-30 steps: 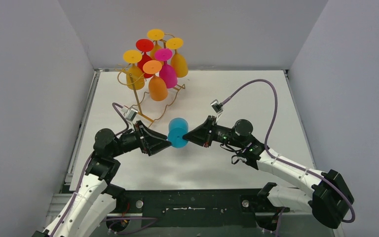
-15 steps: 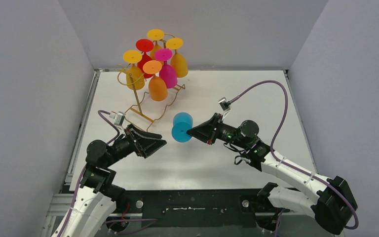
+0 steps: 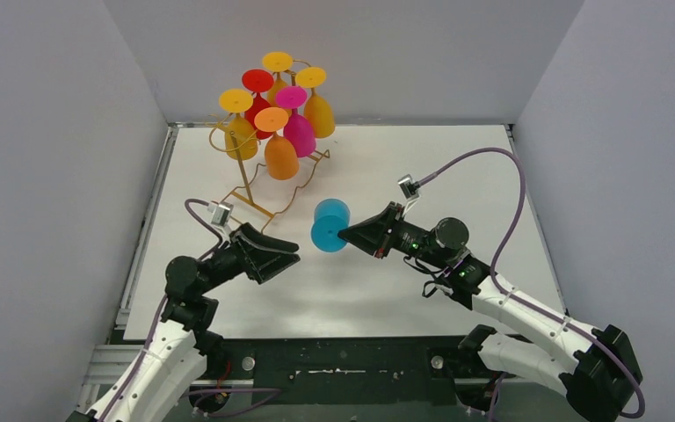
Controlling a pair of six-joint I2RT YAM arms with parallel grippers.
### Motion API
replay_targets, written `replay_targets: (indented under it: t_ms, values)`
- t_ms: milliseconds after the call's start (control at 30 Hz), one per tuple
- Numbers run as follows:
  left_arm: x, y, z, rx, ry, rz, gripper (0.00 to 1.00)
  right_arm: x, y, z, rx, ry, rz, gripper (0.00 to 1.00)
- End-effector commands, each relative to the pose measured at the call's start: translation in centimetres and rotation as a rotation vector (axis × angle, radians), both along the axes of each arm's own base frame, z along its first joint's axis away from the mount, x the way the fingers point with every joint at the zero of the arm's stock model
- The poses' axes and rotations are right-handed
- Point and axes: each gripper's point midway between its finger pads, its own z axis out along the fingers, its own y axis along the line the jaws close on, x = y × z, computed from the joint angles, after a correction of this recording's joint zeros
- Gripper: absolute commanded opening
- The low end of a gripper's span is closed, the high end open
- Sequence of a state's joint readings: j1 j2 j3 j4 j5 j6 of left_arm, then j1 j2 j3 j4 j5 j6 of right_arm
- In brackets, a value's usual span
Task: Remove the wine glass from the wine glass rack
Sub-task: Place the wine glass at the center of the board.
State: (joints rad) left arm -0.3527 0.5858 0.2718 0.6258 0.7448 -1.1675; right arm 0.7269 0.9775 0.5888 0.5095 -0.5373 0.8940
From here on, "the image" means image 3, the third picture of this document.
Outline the orange plastic wine glass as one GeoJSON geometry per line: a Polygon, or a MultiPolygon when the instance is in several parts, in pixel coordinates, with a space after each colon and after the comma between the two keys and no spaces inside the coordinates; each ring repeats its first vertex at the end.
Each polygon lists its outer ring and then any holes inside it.
{"type": "Polygon", "coordinates": [[[276,180],[288,180],[299,170],[293,144],[279,134],[288,120],[287,111],[275,106],[261,110],[254,120],[256,129],[271,135],[265,145],[265,165],[269,175],[276,180]]]}

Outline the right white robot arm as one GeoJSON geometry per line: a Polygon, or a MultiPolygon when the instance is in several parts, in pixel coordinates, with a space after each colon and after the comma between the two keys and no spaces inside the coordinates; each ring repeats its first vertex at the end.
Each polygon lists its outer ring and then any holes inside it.
{"type": "Polygon", "coordinates": [[[425,297],[441,291],[515,332],[510,338],[476,326],[460,344],[461,368],[468,375],[491,370],[523,377],[563,395],[588,421],[640,418],[645,412],[642,372],[627,334],[613,325],[599,329],[579,322],[517,289],[470,252],[462,221],[447,217],[422,229],[406,222],[403,206],[391,202],[337,235],[375,258],[401,252],[430,276],[425,297]],[[638,408],[629,414],[624,409],[632,398],[638,408]]]}

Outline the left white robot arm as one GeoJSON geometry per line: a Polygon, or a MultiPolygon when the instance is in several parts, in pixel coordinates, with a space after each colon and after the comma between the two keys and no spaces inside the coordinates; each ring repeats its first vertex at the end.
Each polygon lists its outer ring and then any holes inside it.
{"type": "Polygon", "coordinates": [[[263,284],[299,262],[296,243],[245,223],[206,259],[178,256],[164,271],[164,297],[143,348],[119,380],[71,421],[161,421],[200,376],[226,365],[221,335],[210,331],[219,303],[207,293],[239,275],[263,284]]]}

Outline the blue plastic wine glass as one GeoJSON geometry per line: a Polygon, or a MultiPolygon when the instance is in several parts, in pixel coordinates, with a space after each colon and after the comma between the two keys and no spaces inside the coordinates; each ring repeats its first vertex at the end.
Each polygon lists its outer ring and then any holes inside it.
{"type": "Polygon", "coordinates": [[[310,238],[314,246],[323,252],[342,250],[347,242],[338,233],[346,229],[350,222],[350,209],[341,200],[330,198],[316,205],[310,238]]]}

